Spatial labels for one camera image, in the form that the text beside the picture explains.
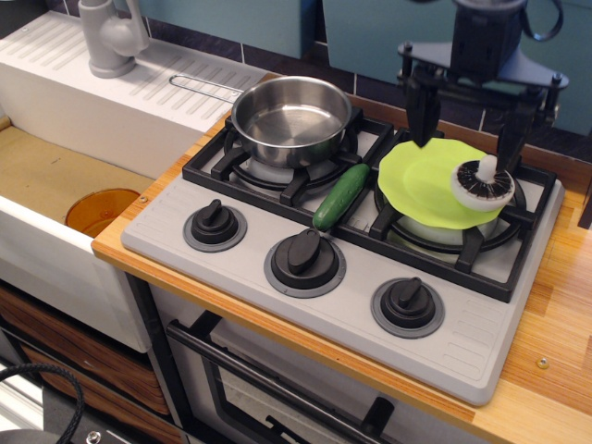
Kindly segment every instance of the green cucumber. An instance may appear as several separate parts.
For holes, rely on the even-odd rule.
[[[352,166],[339,178],[325,200],[313,216],[313,226],[319,231],[327,231],[345,214],[360,191],[364,188],[370,166]]]

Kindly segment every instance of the lime green plate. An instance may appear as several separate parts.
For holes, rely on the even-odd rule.
[[[495,219],[489,212],[461,205],[450,190],[454,168],[486,153],[466,143],[432,139],[423,148],[414,142],[396,145],[380,162],[378,187],[400,213],[429,227],[466,229]]]

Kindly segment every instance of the orange cup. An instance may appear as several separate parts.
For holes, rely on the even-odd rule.
[[[134,190],[122,188],[93,192],[70,207],[66,225],[95,238],[139,195]]]

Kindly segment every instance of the faucet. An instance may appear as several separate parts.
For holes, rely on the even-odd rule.
[[[80,0],[82,31],[91,55],[91,73],[113,79],[130,72],[134,56],[149,44],[139,0],[126,0],[131,19],[119,18],[113,0]]]

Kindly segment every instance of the wooden countertop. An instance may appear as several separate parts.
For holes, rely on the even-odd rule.
[[[400,109],[352,101],[369,117],[391,121],[395,128],[406,126]],[[524,148],[525,162],[558,173],[566,195],[493,399],[474,407],[123,248],[123,229],[222,126],[223,120],[94,240],[98,257],[490,441],[592,442],[592,231],[577,226],[591,165]],[[446,123],[440,128],[447,137],[495,150],[493,136]],[[549,368],[539,368],[542,358]]]

